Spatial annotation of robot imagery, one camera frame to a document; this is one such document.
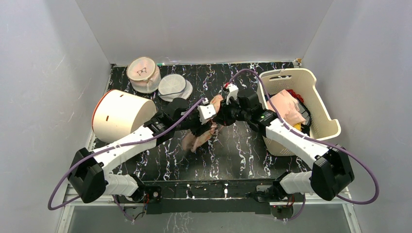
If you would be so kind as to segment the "peach patterned mesh laundry bag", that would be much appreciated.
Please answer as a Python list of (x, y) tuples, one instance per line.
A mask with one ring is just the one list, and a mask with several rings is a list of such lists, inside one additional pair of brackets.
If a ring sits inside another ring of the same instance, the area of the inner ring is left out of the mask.
[[(215, 95), (210, 103), (214, 106), (216, 112), (219, 112), (221, 101), (223, 100), (222, 95)], [(200, 136), (195, 136), (192, 132), (188, 131), (185, 137), (182, 140), (182, 148), (185, 151), (190, 150), (191, 152), (195, 152), (198, 147), (206, 143), (213, 135), (215, 135), (222, 126), (219, 125), (212, 120), (209, 121), (211, 126), (209, 129), (201, 134)]]

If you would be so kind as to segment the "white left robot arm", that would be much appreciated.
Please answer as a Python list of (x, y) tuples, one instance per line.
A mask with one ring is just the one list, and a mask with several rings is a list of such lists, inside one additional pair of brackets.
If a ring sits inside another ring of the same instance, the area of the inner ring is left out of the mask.
[(93, 151), (78, 150), (67, 179), (83, 203), (94, 202), (102, 195), (123, 195), (139, 202), (145, 196), (142, 181), (132, 175), (113, 174), (112, 170), (173, 138), (176, 131), (207, 131), (216, 113), (213, 104), (205, 98), (192, 107), (187, 100), (175, 98), (127, 136)]

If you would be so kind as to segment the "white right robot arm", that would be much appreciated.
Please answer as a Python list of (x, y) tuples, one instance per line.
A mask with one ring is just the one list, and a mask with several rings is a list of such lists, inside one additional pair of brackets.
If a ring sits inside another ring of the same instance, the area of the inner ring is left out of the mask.
[(264, 109), (256, 92), (251, 89), (238, 90), (229, 85), (223, 89), (224, 100), (214, 121), (229, 126), (244, 121), (249, 128), (273, 140), (311, 166), (308, 172), (285, 172), (273, 181), (266, 191), (257, 191), (255, 198), (264, 197), (286, 201), (295, 193), (315, 193), (324, 200), (334, 199), (355, 179), (348, 155), (300, 134), (293, 127), (286, 128), (277, 114)]

